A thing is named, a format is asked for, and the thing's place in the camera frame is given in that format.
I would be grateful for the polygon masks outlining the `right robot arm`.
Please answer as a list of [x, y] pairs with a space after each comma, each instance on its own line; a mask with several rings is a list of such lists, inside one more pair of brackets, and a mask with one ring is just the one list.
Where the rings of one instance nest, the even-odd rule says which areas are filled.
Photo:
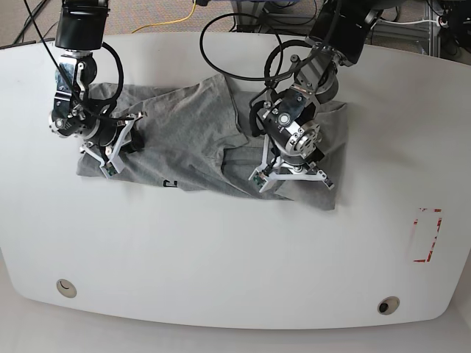
[[[95, 159], [111, 178], [124, 170], [121, 153], [143, 149], [135, 123], [145, 114], [111, 115], [124, 87], [124, 69], [117, 52], [103, 41], [108, 14], [107, 1], [63, 1], [55, 45], [64, 52], [55, 63], [57, 87], [49, 128], [62, 138], [82, 138], [80, 151]], [[113, 56], [118, 84], [111, 97], [92, 99], [89, 86], [97, 75], [93, 52], [100, 49]]]

